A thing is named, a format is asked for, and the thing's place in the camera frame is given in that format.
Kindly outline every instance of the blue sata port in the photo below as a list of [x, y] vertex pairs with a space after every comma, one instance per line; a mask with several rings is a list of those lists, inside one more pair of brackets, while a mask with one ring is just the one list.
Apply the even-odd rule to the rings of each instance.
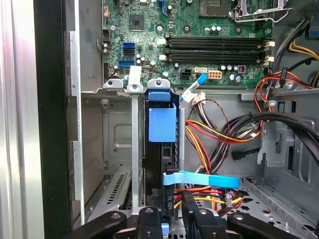
[[133, 60], [119, 60], [119, 67], [134, 66]]
[[123, 42], [122, 47], [125, 49], [135, 49], [135, 43], [133, 42]]

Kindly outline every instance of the black plastic clip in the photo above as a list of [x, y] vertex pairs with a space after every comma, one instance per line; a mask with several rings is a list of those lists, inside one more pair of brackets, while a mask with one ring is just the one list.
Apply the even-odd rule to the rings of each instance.
[[250, 121], [251, 121], [251, 122], [254, 122], [254, 120], [253, 120], [253, 113], [250, 111], [250, 112], [248, 113], [248, 115], [249, 115]]
[[285, 83], [286, 83], [287, 71], [288, 71], [288, 68], [283, 67], [283, 70], [282, 70], [281, 76], [280, 76], [280, 81], [279, 81], [280, 88], [283, 88]]

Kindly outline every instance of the motherboard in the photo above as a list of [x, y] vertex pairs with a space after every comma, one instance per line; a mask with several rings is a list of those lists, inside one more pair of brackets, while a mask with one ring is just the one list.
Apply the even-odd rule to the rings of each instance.
[[[251, 12], [273, 0], [247, 0]], [[201, 73], [205, 86], [253, 87], [267, 72], [272, 22], [233, 20], [236, 0], [103, 0], [104, 79], [127, 83], [142, 66], [141, 83], [167, 78], [189, 86]]]

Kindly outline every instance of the chip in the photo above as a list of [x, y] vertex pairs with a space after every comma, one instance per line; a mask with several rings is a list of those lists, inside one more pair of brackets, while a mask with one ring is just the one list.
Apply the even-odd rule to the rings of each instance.
[[199, 16], [227, 17], [228, 0], [199, 0]]
[[136, 14], [129, 17], [129, 30], [130, 31], [144, 31], [145, 18], [144, 15]]

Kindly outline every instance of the green circuit board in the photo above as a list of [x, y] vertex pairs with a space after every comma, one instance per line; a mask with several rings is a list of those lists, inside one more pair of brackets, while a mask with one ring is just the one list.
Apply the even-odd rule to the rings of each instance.
[[[206, 1], [205, 6], [211, 6], [203, 9], [200, 1]], [[203, 16], [202, 13], [215, 11], [222, 1], [227, 1], [227, 11], [219, 14], [224, 16]], [[168, 16], [162, 12], [162, 2], [156, 0], [103, 0], [103, 34], [108, 34], [110, 39], [108, 54], [103, 54], [104, 78], [107, 79], [117, 67], [119, 60], [134, 60], [136, 64], [136, 54], [144, 57], [141, 63], [142, 78], [141, 82], [145, 85], [149, 79], [163, 76], [163, 72], [174, 85], [191, 85], [196, 78], [194, 69], [196, 67], [207, 68], [207, 71], [220, 71], [221, 64], [209, 63], [183, 63], [175, 67], [173, 62], [159, 60], [159, 55], [164, 55], [164, 46], [159, 45], [160, 39], [164, 39], [165, 34], [179, 37], [226, 37], [226, 38], [271, 38], [272, 22], [263, 21], [262, 25], [256, 26], [254, 22], [237, 24], [233, 19], [227, 16], [231, 11], [232, 0], [165, 0], [164, 8], [172, 6]], [[248, 9], [255, 12], [257, 9], [271, 8], [273, 0], [247, 0]], [[185, 33], [185, 25], [189, 25], [191, 31]], [[162, 31], [158, 31], [158, 26], [162, 26]], [[219, 31], [207, 31], [212, 26], [220, 26]], [[134, 55], [124, 55], [123, 42], [132, 42], [135, 44]], [[253, 87], [264, 76], [264, 67], [262, 64], [244, 65], [245, 72], [238, 73], [235, 70], [222, 71], [220, 79], [207, 80], [207, 86], [248, 86]], [[191, 75], [187, 79], [181, 79], [181, 73], [185, 69], [191, 70]], [[125, 81], [129, 69], [117, 70], [116, 76]], [[241, 81], [231, 80], [232, 77], [240, 76]]]

